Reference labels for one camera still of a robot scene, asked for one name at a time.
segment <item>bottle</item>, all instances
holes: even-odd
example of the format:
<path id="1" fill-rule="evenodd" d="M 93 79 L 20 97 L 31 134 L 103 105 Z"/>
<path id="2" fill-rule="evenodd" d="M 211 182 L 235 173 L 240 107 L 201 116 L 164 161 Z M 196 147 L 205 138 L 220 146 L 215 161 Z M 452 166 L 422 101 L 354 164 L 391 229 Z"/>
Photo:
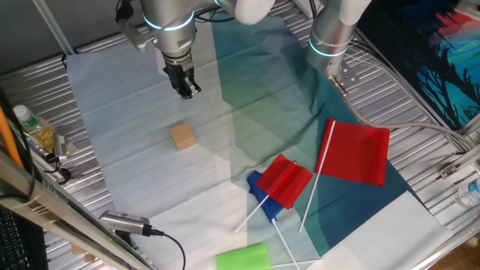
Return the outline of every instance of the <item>bottle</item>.
<path id="1" fill-rule="evenodd" d="M 53 152 L 53 134 L 55 130 L 50 124 L 43 118 L 34 115 L 29 108 L 23 105 L 18 105 L 13 108 L 16 117 L 20 124 L 22 124 L 26 133 L 34 138 L 37 144 L 39 144 L 47 152 Z"/>
<path id="2" fill-rule="evenodd" d="M 455 199 L 465 206 L 476 206 L 480 204 L 480 187 L 478 178 L 458 189 Z"/>

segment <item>poster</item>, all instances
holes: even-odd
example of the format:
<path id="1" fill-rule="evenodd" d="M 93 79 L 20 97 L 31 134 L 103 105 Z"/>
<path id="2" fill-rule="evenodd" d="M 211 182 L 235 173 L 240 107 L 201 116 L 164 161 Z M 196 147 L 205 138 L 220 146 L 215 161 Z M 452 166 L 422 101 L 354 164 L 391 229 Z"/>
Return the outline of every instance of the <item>poster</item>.
<path id="1" fill-rule="evenodd" d="M 453 130 L 480 113 L 480 0 L 373 0 L 358 27 Z"/>

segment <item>blue object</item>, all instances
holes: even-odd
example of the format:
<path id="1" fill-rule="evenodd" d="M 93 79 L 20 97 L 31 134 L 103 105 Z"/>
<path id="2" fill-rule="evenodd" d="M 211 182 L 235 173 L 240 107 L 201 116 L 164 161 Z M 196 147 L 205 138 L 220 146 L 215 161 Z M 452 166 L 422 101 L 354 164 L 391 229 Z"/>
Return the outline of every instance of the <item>blue object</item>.
<path id="1" fill-rule="evenodd" d="M 267 193 L 263 192 L 263 190 L 256 185 L 260 176 L 262 176 L 260 172 L 253 171 L 247 178 L 247 182 L 250 185 L 250 190 L 248 192 L 256 197 L 258 203 L 262 202 L 267 196 Z M 284 207 L 270 197 L 262 204 L 262 209 L 265 212 L 265 215 L 267 215 L 268 220 L 272 222 L 273 219 L 277 220 L 276 217 L 278 213 L 280 213 Z"/>

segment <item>flag stick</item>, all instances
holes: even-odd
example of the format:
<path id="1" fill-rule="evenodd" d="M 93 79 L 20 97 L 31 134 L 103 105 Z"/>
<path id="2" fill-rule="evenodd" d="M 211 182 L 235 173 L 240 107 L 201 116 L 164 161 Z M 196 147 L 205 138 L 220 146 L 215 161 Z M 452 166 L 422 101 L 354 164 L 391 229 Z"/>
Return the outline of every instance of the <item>flag stick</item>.
<path id="1" fill-rule="evenodd" d="M 290 249 L 288 248 L 287 243 L 285 242 L 285 239 L 284 239 L 284 237 L 282 236 L 282 233 L 280 232 L 280 230 L 279 230 L 278 227 L 277 227 L 277 221 L 276 221 L 275 219 L 272 219 L 272 220 L 271 220 L 271 223 L 273 224 L 273 226 L 274 226 L 275 229 L 277 230 L 278 235 L 279 235 L 280 238 L 282 239 L 283 245 L 285 246 L 286 251 L 288 251 L 288 254 L 290 255 L 290 258 L 292 258 L 292 261 L 293 261 L 293 263 L 295 264 L 295 267 L 297 268 L 297 270 L 300 270 L 299 265 L 297 264 L 297 262 L 296 262 L 295 259 L 293 258 L 292 251 L 290 251 Z"/>
<path id="2" fill-rule="evenodd" d="M 237 230 L 235 231 L 235 233 L 237 233 L 237 232 L 240 230 L 240 228 L 242 228 L 243 225 L 247 223 L 247 221 L 252 217 L 252 215 L 255 214 L 255 212 L 260 208 L 260 206 L 262 206 L 262 204 L 263 204 L 269 197 L 270 197 L 269 195 L 265 196 L 265 198 L 263 199 L 263 201 L 262 201 L 261 203 L 259 203 L 259 204 L 256 206 L 256 208 L 248 215 L 247 219 L 240 224 L 240 226 L 237 228 Z"/>
<path id="3" fill-rule="evenodd" d="M 319 177 L 320 177 L 320 174 L 317 173 L 315 182 L 313 183 L 312 193 L 310 194 L 310 199 L 308 199 L 307 209 L 305 209 L 305 213 L 303 214 L 303 218 L 301 219 L 300 228 L 298 229 L 299 233 L 302 232 L 303 225 L 305 224 L 305 220 L 307 219 L 308 209 L 310 208 L 310 204 L 312 203 L 312 199 L 314 198 L 314 193 L 315 193 L 315 190 L 317 189 L 317 182 Z"/>
<path id="4" fill-rule="evenodd" d="M 330 134 L 328 135 L 327 146 L 325 147 L 325 151 L 323 152 L 322 161 L 320 162 L 320 166 L 318 169 L 318 173 L 316 174 L 315 182 L 313 183 L 312 193 L 310 193 L 310 199 L 308 199 L 307 208 L 305 209 L 305 213 L 303 214 L 303 218 L 301 219 L 300 228 L 298 228 L 298 232 L 301 233 L 303 230 L 303 225 L 305 224 L 305 220 L 307 219 L 308 209 L 310 208 L 310 204 L 312 203 L 312 199 L 314 198 L 315 190 L 317 189 L 317 182 L 318 178 L 320 177 L 320 172 L 322 172 L 323 163 L 325 162 L 325 157 L 327 156 L 327 151 L 329 150 L 330 141 L 332 140 L 333 128 L 335 127 L 335 122 L 331 124 Z"/>
<path id="5" fill-rule="evenodd" d="M 312 259 L 312 260 L 309 260 L 309 261 L 297 262 L 297 264 L 316 263 L 318 261 L 320 261 L 320 259 Z M 294 265 L 295 265 L 294 262 L 287 262 L 287 263 L 279 263 L 277 265 L 272 265 L 271 267 L 272 268 L 280 268 L 280 267 L 284 267 L 284 266 L 294 266 Z"/>

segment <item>blue cloth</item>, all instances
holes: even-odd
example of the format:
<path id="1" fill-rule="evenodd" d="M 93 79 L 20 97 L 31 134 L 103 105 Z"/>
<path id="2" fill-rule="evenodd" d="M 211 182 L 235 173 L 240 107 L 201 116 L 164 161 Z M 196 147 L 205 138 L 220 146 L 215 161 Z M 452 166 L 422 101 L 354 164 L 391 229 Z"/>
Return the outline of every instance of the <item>blue cloth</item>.
<path id="1" fill-rule="evenodd" d="M 267 196 L 267 193 L 263 192 L 259 187 L 257 187 L 256 183 L 258 179 L 260 179 L 260 176 L 262 174 L 257 171 L 253 171 L 248 177 L 247 177 L 247 182 L 250 185 L 250 190 L 249 192 L 253 195 L 255 195 L 256 200 L 258 203 L 262 202 L 263 199 Z M 265 212 L 265 215 L 267 215 L 267 218 L 270 222 L 272 222 L 273 219 L 277 220 L 277 215 L 282 211 L 284 207 L 278 202 L 276 202 L 274 199 L 269 197 L 263 204 L 262 204 L 262 210 Z"/>
<path id="2" fill-rule="evenodd" d="M 264 166 L 281 152 L 313 171 L 327 119 L 358 124 L 335 87 L 307 63 L 281 18 L 212 27 L 222 98 L 241 112 L 233 115 L 235 145 Z M 255 122 L 255 133 L 249 121 Z M 313 183 L 295 202 L 300 217 Z M 384 187 L 321 175 L 304 224 L 318 254 L 325 254 L 407 190 L 410 186 L 390 163 Z"/>

